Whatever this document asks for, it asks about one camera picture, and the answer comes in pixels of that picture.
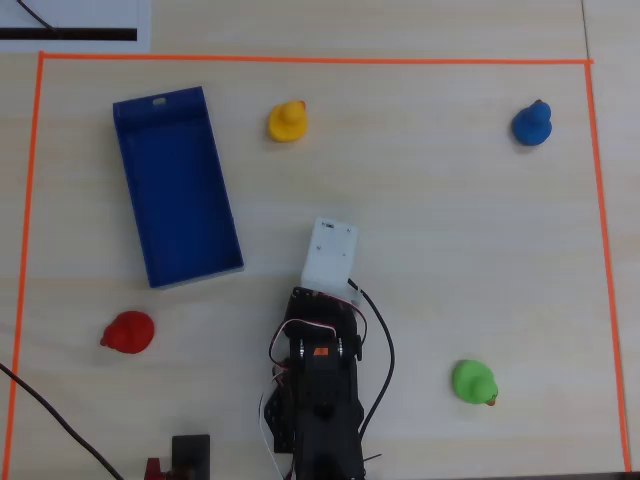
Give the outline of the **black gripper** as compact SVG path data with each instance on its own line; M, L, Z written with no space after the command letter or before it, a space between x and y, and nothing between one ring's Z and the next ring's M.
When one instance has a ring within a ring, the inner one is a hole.
M357 336L364 343L368 334L368 322L357 304L334 295L295 287L289 297L285 319L300 319L333 326Z

